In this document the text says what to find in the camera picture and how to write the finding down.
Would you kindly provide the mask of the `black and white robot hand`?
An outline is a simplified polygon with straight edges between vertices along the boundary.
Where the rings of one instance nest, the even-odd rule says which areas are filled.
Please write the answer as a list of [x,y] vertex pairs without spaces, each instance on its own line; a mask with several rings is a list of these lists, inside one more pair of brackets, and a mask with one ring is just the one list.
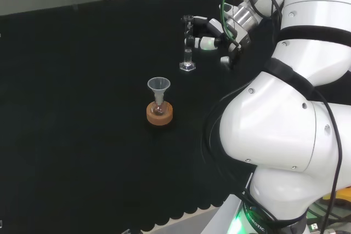
[[249,30],[245,29],[239,20],[240,12],[245,10],[243,5],[234,6],[228,3],[220,4],[220,20],[204,16],[184,15],[184,61],[179,67],[184,71],[195,69],[192,52],[213,52],[226,49],[227,55],[220,58],[220,63],[233,69],[243,51],[250,45]]

